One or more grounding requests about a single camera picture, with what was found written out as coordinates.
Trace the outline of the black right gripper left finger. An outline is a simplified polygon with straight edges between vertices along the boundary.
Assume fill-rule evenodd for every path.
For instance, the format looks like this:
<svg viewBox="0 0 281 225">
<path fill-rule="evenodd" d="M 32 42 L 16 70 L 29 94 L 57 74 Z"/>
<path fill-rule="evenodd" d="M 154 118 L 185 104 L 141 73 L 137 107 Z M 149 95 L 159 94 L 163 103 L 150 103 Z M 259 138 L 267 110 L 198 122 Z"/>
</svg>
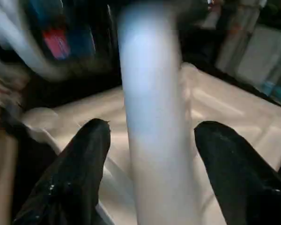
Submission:
<svg viewBox="0 0 281 225">
<path fill-rule="evenodd" d="M 91 119 L 42 174 L 14 225 L 92 225 L 111 145 L 107 121 Z"/>
</svg>

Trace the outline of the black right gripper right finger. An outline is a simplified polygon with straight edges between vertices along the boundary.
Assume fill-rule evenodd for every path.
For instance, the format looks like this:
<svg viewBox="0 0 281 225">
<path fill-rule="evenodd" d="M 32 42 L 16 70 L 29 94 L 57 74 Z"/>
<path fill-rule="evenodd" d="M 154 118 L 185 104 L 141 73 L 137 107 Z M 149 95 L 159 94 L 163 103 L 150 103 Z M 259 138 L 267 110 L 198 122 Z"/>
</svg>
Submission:
<svg viewBox="0 0 281 225">
<path fill-rule="evenodd" d="M 203 121 L 195 144 L 229 225 L 281 225 L 281 176 L 234 129 Z"/>
</svg>

